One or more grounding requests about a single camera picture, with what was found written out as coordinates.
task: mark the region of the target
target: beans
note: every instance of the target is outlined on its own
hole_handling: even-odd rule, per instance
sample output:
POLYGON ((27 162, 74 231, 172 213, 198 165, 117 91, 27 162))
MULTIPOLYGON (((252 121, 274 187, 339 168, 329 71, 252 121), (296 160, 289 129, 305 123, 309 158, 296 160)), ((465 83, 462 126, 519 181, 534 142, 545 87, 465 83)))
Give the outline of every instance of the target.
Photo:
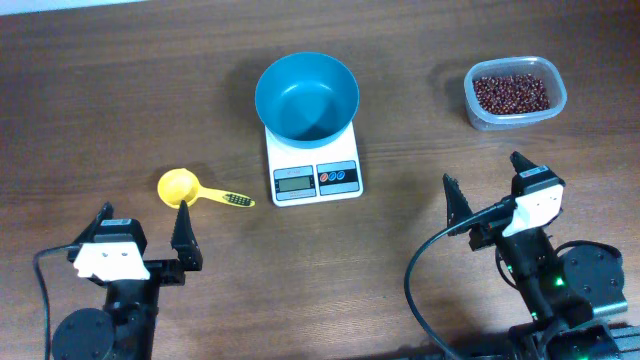
POLYGON ((531 74, 482 77, 473 81, 480 106, 494 115, 524 114, 550 108, 542 80, 531 74))

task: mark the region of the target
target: yellow scoop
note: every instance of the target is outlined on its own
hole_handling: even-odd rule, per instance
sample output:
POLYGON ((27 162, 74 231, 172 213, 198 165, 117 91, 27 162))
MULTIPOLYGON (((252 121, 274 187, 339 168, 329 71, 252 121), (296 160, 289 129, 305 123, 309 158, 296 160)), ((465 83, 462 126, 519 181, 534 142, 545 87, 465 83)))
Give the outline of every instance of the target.
POLYGON ((158 181, 158 195, 165 204, 174 209, 180 207, 184 200, 188 206, 193 205, 198 198, 206 198, 223 204, 252 207, 256 204, 250 197, 229 191, 209 189, 200 185, 198 178, 187 169, 173 169, 167 171, 158 181))

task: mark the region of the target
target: digital scale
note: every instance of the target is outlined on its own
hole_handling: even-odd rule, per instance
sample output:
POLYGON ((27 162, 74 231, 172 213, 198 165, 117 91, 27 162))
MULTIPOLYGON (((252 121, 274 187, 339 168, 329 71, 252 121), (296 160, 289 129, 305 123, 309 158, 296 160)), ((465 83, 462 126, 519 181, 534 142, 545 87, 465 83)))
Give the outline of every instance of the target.
POLYGON ((277 206, 313 204, 362 195, 353 123, 332 142, 313 149, 285 144, 265 127, 271 196, 277 206))

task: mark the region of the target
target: white robot part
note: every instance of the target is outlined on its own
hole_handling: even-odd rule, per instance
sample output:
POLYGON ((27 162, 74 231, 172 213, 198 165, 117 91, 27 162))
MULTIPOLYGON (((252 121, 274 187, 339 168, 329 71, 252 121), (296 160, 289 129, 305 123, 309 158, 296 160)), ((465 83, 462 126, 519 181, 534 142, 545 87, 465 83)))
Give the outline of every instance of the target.
POLYGON ((516 198, 511 224, 502 231, 509 237, 521 231, 547 224, 560 212, 564 186, 554 185, 516 198))
POLYGON ((78 276, 102 281, 149 280, 135 242, 85 243, 73 262, 78 276))

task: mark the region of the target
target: bowl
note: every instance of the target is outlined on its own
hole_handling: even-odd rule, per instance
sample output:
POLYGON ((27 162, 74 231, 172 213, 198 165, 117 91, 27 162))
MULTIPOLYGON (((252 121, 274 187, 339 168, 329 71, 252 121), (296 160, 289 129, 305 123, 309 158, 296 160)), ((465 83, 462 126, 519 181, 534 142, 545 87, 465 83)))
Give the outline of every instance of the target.
POLYGON ((464 78, 466 107, 469 122, 478 130, 508 130, 533 125, 560 113, 567 103, 567 90, 558 69, 547 59, 537 56, 496 59, 476 64, 464 78), (550 108, 524 114, 494 115, 484 110, 473 90, 473 81, 482 77, 531 74, 541 79, 550 108))
POLYGON ((281 141, 300 148, 320 147, 338 138, 359 102, 358 83, 349 68, 316 52, 277 60, 256 86, 260 120, 281 141))

